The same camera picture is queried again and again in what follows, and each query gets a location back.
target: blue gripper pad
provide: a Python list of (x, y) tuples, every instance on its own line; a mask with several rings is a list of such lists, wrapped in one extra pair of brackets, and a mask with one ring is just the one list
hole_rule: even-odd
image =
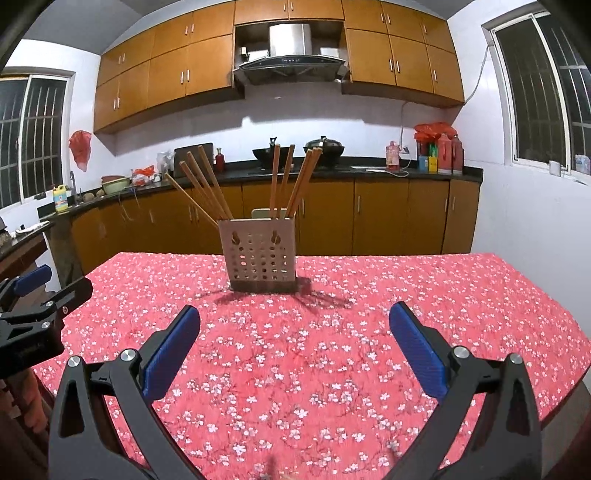
[(447, 394), (446, 366), (421, 332), (421, 325), (403, 302), (392, 306), (390, 330), (424, 392), (439, 402)]
[(164, 398), (195, 343), (200, 326), (199, 312), (195, 307), (187, 306), (180, 312), (180, 318), (175, 318), (167, 330), (152, 334), (164, 334), (165, 339), (143, 369), (142, 395), (148, 402)]
[(12, 292), (17, 297), (29, 295), (32, 291), (45, 285), (51, 280), (51, 268), (48, 265), (42, 265), (32, 272), (26, 273), (14, 281)]

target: red bottle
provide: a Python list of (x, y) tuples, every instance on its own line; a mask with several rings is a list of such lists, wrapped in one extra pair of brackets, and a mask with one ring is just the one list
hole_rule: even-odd
[(217, 155), (216, 155), (216, 171), (218, 173), (223, 173), (224, 171), (226, 171), (226, 159), (223, 156), (222, 153), (222, 149), (218, 148), (217, 149)]

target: plastic bag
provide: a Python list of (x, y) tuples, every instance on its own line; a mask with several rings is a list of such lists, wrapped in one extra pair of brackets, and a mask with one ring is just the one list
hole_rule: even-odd
[(155, 168), (150, 165), (146, 168), (136, 168), (131, 173), (131, 184), (134, 186), (148, 185), (154, 181)]
[(74, 162), (79, 169), (86, 171), (88, 161), (90, 160), (90, 139), (92, 134), (84, 130), (78, 130), (72, 133), (70, 137), (70, 150), (74, 155)]

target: perforated utensil holder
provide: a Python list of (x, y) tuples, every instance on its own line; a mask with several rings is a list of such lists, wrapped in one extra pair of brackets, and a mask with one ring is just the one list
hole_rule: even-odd
[(297, 291), (294, 219), (221, 220), (218, 225), (232, 290)]

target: black pot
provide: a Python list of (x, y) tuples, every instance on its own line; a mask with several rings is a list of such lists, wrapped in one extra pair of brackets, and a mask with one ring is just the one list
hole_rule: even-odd
[(307, 152), (309, 148), (314, 147), (322, 148), (322, 155), (318, 159), (317, 165), (328, 168), (333, 168), (345, 151), (345, 147), (340, 142), (324, 136), (308, 142), (304, 147), (304, 152)]

